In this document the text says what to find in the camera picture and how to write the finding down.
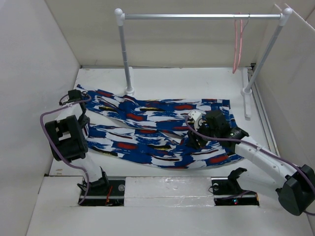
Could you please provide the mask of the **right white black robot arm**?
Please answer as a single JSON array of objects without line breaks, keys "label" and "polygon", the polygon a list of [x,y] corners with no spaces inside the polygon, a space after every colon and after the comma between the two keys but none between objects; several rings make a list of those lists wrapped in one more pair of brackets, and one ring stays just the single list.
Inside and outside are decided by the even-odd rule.
[{"label": "right white black robot arm", "polygon": [[220,110],[209,111],[205,115],[192,110],[185,123],[193,145],[202,147],[207,141],[216,141],[265,173],[260,176],[245,168],[232,171],[227,182],[230,192],[238,194],[248,190],[261,193],[276,199],[292,215],[311,214],[307,208],[315,201],[315,172],[310,166],[298,166],[273,154],[245,130],[231,127]]}]

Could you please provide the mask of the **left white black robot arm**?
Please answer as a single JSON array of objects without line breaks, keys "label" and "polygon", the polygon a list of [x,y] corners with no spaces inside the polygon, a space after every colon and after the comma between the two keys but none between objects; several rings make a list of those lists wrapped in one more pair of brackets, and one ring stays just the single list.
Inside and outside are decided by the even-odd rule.
[{"label": "left white black robot arm", "polygon": [[89,195],[104,195],[110,190],[107,174],[88,155],[90,118],[86,116],[86,104],[91,97],[77,89],[68,91],[64,97],[68,99],[59,101],[58,111],[61,113],[57,119],[44,123],[45,115],[41,115],[41,125],[52,155],[57,161],[86,174],[86,180],[78,184],[82,191]]}]

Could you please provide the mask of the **blue white red patterned trousers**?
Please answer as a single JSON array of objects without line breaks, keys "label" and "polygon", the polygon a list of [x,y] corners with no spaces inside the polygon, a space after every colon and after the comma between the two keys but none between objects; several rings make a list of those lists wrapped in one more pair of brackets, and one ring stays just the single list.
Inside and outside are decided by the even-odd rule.
[{"label": "blue white red patterned trousers", "polygon": [[236,126],[229,100],[138,100],[83,85],[77,85],[77,89],[91,97],[86,104],[89,111],[118,122],[90,123],[87,143],[96,152],[165,169],[212,168],[241,160],[216,141],[200,148],[189,143],[185,119],[192,110],[202,114],[219,110],[231,127]]}]

